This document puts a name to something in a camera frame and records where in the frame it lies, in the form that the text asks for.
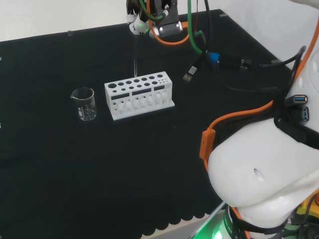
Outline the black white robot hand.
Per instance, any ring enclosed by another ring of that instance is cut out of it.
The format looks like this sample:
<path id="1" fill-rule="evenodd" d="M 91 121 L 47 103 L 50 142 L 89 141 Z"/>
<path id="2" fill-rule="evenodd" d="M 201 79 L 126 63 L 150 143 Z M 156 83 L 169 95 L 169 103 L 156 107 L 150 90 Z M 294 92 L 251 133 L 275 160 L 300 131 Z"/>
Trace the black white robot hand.
<path id="1" fill-rule="evenodd" d="M 158 37 L 182 31 L 176 0 L 127 0 L 127 22 L 134 35 L 150 31 L 150 23 Z"/>

